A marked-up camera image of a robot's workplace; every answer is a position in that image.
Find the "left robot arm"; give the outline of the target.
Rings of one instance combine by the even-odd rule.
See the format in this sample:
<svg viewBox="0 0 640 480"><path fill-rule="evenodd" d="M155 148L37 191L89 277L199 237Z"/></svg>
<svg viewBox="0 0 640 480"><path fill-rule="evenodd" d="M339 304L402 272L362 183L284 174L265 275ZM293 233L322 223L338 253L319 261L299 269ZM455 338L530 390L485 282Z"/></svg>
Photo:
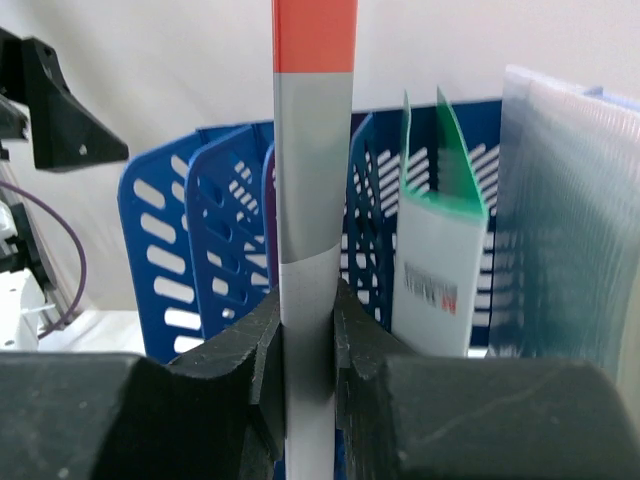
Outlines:
<svg viewBox="0 0 640 480"><path fill-rule="evenodd" d="M124 161L129 148L71 93L56 51L34 38L1 32L1 140L30 141L36 169L67 173ZM78 235L35 195L8 181L1 189L20 196L1 204L1 347L35 351L40 340L66 327L83 295L87 259ZM80 279L70 306L58 317L47 293L55 289L48 259L38 245L24 206L30 201L69 235L80 260Z"/></svg>

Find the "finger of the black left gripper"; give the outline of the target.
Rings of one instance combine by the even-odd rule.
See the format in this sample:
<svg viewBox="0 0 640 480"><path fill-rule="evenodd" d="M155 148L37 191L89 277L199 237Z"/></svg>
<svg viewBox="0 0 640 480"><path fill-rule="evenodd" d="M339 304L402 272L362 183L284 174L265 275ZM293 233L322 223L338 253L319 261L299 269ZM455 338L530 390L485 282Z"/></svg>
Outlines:
<svg viewBox="0 0 640 480"><path fill-rule="evenodd" d="M51 46L27 38L21 53L36 169L68 172L129 158L127 144L71 93Z"/></svg>

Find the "green clip file folder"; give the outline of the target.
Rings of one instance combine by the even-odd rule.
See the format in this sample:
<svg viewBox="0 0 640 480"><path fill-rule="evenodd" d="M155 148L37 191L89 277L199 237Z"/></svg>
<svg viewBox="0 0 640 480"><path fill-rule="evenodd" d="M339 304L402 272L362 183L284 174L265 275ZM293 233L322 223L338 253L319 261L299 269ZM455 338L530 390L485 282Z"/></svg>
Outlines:
<svg viewBox="0 0 640 480"><path fill-rule="evenodd" d="M453 107L436 94L436 188L409 179L414 122L403 112L391 332L420 354L466 357L489 213Z"/></svg>

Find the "red file folder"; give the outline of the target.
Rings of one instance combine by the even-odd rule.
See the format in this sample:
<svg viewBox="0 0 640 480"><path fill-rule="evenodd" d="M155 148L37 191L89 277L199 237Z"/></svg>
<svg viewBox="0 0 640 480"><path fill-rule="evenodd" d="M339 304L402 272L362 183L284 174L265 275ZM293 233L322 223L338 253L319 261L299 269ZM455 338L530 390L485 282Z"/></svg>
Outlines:
<svg viewBox="0 0 640 480"><path fill-rule="evenodd" d="M285 472L334 475L333 308L351 139L357 5L273 5Z"/></svg>

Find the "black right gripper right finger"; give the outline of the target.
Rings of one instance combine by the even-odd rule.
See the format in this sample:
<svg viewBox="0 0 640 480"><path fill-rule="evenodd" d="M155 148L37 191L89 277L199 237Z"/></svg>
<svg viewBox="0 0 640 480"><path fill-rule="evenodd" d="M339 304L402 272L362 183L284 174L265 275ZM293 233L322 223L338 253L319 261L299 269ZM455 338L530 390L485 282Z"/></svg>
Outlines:
<svg viewBox="0 0 640 480"><path fill-rule="evenodd" d="M639 437L612 381L560 358L425 357L340 282L336 423L350 479L635 479Z"/></svg>

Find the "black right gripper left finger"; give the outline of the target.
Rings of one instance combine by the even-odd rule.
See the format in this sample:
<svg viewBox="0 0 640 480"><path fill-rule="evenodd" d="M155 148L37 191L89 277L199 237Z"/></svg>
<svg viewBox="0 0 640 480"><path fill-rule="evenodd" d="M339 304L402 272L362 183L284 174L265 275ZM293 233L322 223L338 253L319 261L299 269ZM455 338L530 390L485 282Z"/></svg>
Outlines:
<svg viewBox="0 0 640 480"><path fill-rule="evenodd" d="M166 365L126 353L1 357L5 479L269 479L283 450L277 291Z"/></svg>

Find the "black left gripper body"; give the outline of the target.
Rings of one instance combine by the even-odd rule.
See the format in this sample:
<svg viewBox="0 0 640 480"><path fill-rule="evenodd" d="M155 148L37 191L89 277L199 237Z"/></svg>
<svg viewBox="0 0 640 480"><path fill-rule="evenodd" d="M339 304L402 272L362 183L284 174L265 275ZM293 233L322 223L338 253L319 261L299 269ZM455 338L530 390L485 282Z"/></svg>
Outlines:
<svg viewBox="0 0 640 480"><path fill-rule="evenodd" d="M22 40L1 29L1 140L24 141L27 116L17 104L27 105Z"/></svg>

